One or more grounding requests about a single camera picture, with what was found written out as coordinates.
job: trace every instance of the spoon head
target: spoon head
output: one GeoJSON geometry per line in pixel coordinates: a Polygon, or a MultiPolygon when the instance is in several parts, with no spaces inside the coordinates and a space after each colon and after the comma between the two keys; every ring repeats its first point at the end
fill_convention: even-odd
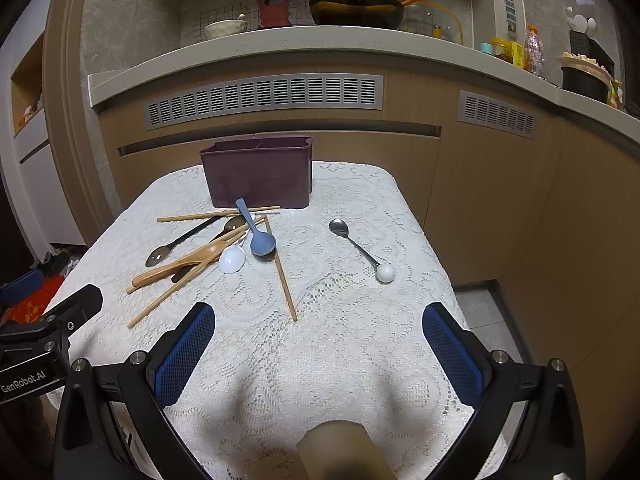
{"type": "Polygon", "coordinates": [[[158,247],[146,259],[145,265],[147,267],[156,266],[162,260],[164,260],[169,255],[170,252],[171,252],[171,247],[169,247],[168,245],[163,245],[163,246],[158,247]]]}
{"type": "Polygon", "coordinates": [[[220,254],[218,267],[225,274],[233,274],[242,268],[244,260],[244,249],[238,245],[232,245],[220,254]]]}
{"type": "Polygon", "coordinates": [[[238,229],[239,227],[242,227],[244,224],[246,224],[246,220],[244,220],[243,216],[234,216],[233,218],[230,218],[229,220],[226,221],[226,224],[222,228],[222,231],[220,231],[219,234],[217,234],[216,237],[213,239],[215,240],[217,238],[220,238],[222,235],[226,233],[230,233],[234,229],[238,229]]]}
{"type": "Polygon", "coordinates": [[[254,233],[251,240],[251,252],[256,256],[266,256],[276,248],[276,238],[264,231],[254,233]]]}
{"type": "Polygon", "coordinates": [[[335,218],[329,222],[329,229],[332,233],[337,234],[343,238],[349,237],[349,226],[347,222],[339,218],[335,218]]]}

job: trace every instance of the yellow container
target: yellow container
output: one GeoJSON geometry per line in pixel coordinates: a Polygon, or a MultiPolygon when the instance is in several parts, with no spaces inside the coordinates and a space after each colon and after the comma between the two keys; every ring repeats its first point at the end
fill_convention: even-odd
{"type": "Polygon", "coordinates": [[[513,53],[513,64],[524,68],[524,47],[517,41],[511,41],[511,52],[513,53]]]}
{"type": "Polygon", "coordinates": [[[513,63],[513,45],[511,41],[501,38],[491,38],[491,45],[494,48],[494,57],[499,57],[507,63],[513,63]]]}
{"type": "Polygon", "coordinates": [[[501,60],[520,68],[524,67],[524,49],[517,41],[491,38],[491,45],[494,48],[494,57],[499,57],[501,60]]]}

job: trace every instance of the jar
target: jar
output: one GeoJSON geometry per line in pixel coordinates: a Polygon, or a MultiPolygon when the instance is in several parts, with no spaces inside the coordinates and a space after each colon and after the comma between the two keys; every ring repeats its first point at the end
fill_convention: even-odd
{"type": "Polygon", "coordinates": [[[494,48],[494,57],[499,57],[501,60],[513,64],[513,45],[511,41],[491,38],[491,45],[494,48]]]}

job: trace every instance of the table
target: table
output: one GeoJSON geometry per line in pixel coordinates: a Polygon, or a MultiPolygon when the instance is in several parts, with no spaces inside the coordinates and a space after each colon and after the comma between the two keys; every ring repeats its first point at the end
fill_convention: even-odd
{"type": "MultiPolygon", "coordinates": [[[[375,166],[314,162],[309,207],[270,215],[299,321],[289,316],[273,262],[248,251],[237,274],[208,267],[134,329],[126,323],[170,286],[170,279],[130,296],[124,290],[159,245],[200,220],[158,223],[160,216],[210,211],[201,166],[168,174],[149,188],[87,251],[51,301],[87,283],[104,303],[71,337],[70,359],[93,365],[149,349],[197,301],[216,313],[213,339],[166,416],[215,479],[306,478],[295,445],[326,420],[360,422],[399,479],[425,478],[468,421],[422,334],[422,312],[441,301],[464,328],[446,272],[393,177],[375,166]],[[343,218],[350,235],[395,280],[382,285],[363,256],[332,234],[343,218]]],[[[174,249],[165,262],[208,242],[216,222],[174,249]]],[[[60,404],[60,391],[50,397],[60,404]]],[[[500,438],[484,472],[506,451],[500,438]]]]}

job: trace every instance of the blue gripper pad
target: blue gripper pad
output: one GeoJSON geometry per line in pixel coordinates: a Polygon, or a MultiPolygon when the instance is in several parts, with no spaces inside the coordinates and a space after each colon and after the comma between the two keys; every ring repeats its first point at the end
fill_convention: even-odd
{"type": "Polygon", "coordinates": [[[484,394],[484,377],[460,341],[465,331],[441,303],[431,303],[424,309],[422,331],[460,402],[477,409],[484,394]]]}
{"type": "Polygon", "coordinates": [[[153,391],[161,408],[171,406],[178,401],[180,394],[191,377],[196,364],[213,337],[216,316],[206,303],[196,303],[175,330],[172,330],[156,343],[152,353],[164,359],[150,362],[153,391]]]}

